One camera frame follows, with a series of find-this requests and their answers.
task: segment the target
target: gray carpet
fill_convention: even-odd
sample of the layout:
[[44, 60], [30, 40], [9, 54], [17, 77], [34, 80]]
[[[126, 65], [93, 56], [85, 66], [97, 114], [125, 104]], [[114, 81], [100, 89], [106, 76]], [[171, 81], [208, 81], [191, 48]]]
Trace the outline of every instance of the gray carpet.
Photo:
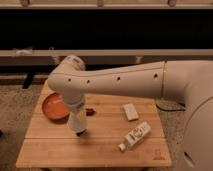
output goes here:
[[[0, 171], [38, 171], [39, 169], [16, 169], [15, 163], [21, 148], [24, 135], [29, 124], [44, 79], [35, 79], [29, 89], [22, 89], [24, 75], [0, 76], [0, 129], [4, 135], [0, 138]], [[167, 101], [157, 101], [166, 109], [181, 106]], [[183, 132], [184, 112], [159, 111], [167, 137], [173, 165], [176, 163]], [[141, 170], [141, 169], [88, 169], [96, 171], [108, 170]], [[172, 171], [171, 168], [151, 168], [149, 171]]]

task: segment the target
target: bottle cap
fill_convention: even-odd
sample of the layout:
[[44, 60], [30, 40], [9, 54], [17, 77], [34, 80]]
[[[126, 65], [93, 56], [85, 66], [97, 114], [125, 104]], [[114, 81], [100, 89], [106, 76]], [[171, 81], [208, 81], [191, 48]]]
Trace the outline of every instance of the bottle cap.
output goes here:
[[125, 146], [125, 144], [119, 144], [118, 145], [118, 147], [119, 147], [119, 149], [123, 152], [123, 151], [125, 151], [126, 150], [126, 146]]

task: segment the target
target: white block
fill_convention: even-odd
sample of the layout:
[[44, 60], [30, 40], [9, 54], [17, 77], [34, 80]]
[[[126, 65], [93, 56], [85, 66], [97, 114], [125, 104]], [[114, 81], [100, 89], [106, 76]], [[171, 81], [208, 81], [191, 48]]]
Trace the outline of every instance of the white block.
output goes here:
[[125, 110], [127, 119], [129, 121], [136, 120], [136, 119], [139, 118], [139, 115], [138, 115], [138, 113], [135, 109], [135, 106], [133, 104], [131, 104], [131, 103], [125, 104], [125, 105], [123, 105], [123, 108]]

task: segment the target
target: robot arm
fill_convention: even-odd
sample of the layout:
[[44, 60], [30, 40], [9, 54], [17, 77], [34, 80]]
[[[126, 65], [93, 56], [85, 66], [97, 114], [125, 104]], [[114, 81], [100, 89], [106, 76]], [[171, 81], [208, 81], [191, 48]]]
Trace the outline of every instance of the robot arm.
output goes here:
[[76, 133], [86, 129], [85, 93], [164, 98], [186, 104], [185, 133], [176, 171], [213, 169], [213, 62], [169, 61], [84, 71], [83, 61], [69, 56], [50, 74], [48, 84], [61, 94], [72, 113]]

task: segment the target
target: wooden cutting board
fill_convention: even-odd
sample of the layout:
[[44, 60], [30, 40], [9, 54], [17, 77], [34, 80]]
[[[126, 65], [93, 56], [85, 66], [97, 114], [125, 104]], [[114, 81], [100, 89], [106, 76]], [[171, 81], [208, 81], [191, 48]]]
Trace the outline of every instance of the wooden cutting board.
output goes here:
[[[45, 83], [32, 115], [16, 166], [18, 168], [95, 168], [171, 166], [171, 158], [153, 99], [86, 95], [88, 131], [78, 138], [66, 122], [52, 122], [42, 113], [44, 99], [53, 93]], [[128, 122], [123, 104], [133, 103], [139, 120]], [[144, 142], [121, 153], [118, 144], [139, 123], [152, 128]]]

